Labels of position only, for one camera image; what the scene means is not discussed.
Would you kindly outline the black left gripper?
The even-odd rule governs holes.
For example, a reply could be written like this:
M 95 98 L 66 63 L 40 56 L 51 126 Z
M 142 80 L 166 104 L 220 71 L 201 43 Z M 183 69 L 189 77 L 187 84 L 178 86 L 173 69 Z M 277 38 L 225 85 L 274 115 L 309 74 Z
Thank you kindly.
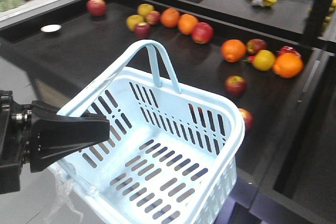
M 105 116 L 80 112 L 59 115 L 59 108 L 42 101 L 21 105 L 12 91 L 1 91 L 1 194 L 20 191 L 20 175 L 29 153 L 30 171 L 41 172 L 78 150 L 109 139 Z M 23 140 L 32 124 L 31 140 Z

